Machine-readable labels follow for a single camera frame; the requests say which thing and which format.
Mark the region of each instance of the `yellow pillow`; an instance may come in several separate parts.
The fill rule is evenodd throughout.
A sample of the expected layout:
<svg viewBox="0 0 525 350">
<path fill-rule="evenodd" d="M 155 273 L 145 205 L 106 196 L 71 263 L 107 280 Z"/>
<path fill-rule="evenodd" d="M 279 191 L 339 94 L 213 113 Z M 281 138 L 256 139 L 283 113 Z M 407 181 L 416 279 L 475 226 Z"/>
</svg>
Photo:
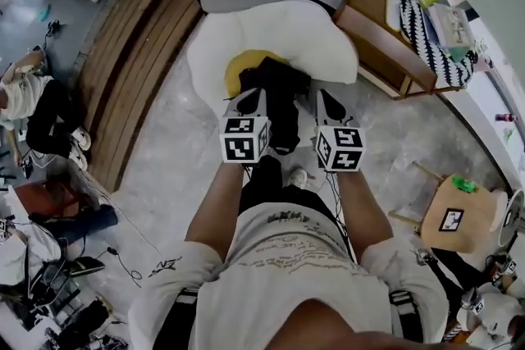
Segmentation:
<svg viewBox="0 0 525 350">
<path fill-rule="evenodd" d="M 277 56 L 273 52 L 267 52 L 264 50 L 246 50 L 239 56 L 231 59 L 230 64 L 226 68 L 226 73 L 224 74 L 224 83 L 226 84 L 226 90 L 228 91 L 230 98 L 236 97 L 240 94 L 239 75 L 242 71 L 253 67 L 259 67 L 266 57 L 270 57 L 273 60 L 289 65 L 289 62 L 286 59 Z"/>
</svg>

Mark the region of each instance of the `zigzag pattern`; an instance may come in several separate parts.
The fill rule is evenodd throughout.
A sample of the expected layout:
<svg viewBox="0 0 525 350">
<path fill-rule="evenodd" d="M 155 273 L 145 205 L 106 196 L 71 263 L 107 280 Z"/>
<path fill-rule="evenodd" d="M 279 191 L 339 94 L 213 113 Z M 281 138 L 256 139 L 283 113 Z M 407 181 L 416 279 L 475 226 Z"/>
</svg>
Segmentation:
<svg viewBox="0 0 525 350">
<path fill-rule="evenodd" d="M 473 77 L 473 64 L 477 62 L 477 54 L 469 51 L 459 62 L 454 62 L 436 43 L 431 43 L 425 31 L 423 12 L 415 0 L 401 0 L 399 5 L 401 30 L 410 40 L 416 53 L 423 62 L 436 73 L 438 79 L 444 80 L 449 86 L 463 87 Z"/>
</svg>

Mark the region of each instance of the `red object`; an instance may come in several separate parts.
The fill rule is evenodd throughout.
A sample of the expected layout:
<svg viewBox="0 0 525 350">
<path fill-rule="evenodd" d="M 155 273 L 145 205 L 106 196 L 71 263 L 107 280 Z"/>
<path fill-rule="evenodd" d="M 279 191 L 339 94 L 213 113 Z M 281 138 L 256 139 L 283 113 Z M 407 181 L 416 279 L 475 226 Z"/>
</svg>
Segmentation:
<svg viewBox="0 0 525 350">
<path fill-rule="evenodd" d="M 513 121 L 518 120 L 518 118 L 514 114 L 496 114 L 495 120 L 496 121 L 507 121 L 508 123 L 512 123 Z"/>
</svg>

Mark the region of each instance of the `white box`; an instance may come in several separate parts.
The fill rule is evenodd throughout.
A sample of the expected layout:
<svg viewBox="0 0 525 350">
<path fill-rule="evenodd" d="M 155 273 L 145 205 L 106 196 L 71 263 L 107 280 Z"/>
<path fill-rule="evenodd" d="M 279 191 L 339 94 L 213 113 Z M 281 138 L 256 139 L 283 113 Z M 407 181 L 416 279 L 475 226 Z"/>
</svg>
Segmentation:
<svg viewBox="0 0 525 350">
<path fill-rule="evenodd" d="M 366 150 L 364 130 L 357 127 L 320 125 L 316 152 L 321 167 L 333 172 L 355 172 Z"/>
<path fill-rule="evenodd" d="M 270 141 L 268 117 L 223 117 L 219 131 L 224 162 L 258 163 Z"/>
</svg>

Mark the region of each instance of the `white sneaker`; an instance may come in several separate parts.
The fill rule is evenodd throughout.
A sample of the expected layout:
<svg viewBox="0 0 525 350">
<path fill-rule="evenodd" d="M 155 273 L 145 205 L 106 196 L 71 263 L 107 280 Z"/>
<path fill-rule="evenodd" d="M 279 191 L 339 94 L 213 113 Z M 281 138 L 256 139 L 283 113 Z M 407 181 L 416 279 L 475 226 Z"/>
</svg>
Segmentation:
<svg viewBox="0 0 525 350">
<path fill-rule="evenodd" d="M 295 185 L 298 189 L 306 189 L 308 183 L 308 172 L 303 168 L 295 168 L 290 176 L 286 186 Z"/>
<path fill-rule="evenodd" d="M 73 136 L 73 139 L 76 140 L 82 150 L 89 150 L 89 148 L 91 148 L 91 138 L 89 137 L 89 133 L 82 127 L 79 127 L 71 133 L 71 136 Z"/>
<path fill-rule="evenodd" d="M 80 148 L 76 145 L 76 143 L 71 144 L 71 151 L 69 152 L 69 158 L 79 166 L 81 170 L 87 170 L 88 169 L 88 161 L 85 158 L 84 154 L 80 150 Z"/>
</svg>

